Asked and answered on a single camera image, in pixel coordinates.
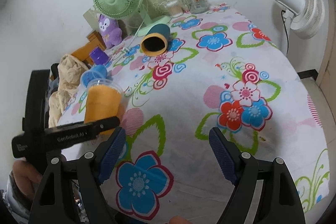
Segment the person's left hand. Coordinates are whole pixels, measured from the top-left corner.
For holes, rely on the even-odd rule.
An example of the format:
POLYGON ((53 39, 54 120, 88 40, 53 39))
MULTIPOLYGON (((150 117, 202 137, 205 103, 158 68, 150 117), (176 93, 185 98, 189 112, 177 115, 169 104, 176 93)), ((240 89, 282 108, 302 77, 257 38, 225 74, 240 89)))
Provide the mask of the person's left hand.
POLYGON ((13 176, 21 193, 32 201, 35 197, 34 186, 41 183, 43 175, 26 160, 16 160, 13 163, 13 176))

